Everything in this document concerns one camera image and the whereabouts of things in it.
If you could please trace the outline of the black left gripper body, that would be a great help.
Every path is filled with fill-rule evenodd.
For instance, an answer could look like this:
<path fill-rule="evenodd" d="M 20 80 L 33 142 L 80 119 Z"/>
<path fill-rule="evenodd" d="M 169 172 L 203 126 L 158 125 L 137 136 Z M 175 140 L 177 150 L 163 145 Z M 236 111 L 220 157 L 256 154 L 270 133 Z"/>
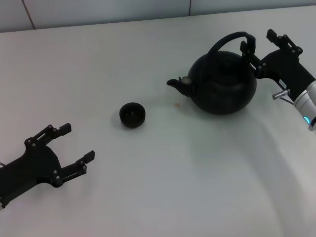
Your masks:
<path fill-rule="evenodd" d="M 47 183 L 55 188 L 63 185 L 62 167 L 48 143 L 26 140 L 24 154 L 0 169 L 1 206 L 7 206 L 38 184 Z"/>

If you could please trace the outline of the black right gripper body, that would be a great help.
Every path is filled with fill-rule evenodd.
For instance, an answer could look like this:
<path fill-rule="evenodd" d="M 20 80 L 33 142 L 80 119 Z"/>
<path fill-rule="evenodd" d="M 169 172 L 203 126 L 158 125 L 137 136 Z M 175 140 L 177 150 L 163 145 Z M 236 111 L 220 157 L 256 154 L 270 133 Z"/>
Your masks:
<path fill-rule="evenodd" d="M 299 63 L 301 48 L 279 49 L 269 53 L 262 60 L 255 60 L 255 76 L 258 79 L 272 79 L 283 90 L 289 90 L 289 98 L 298 96 L 316 79 Z"/>

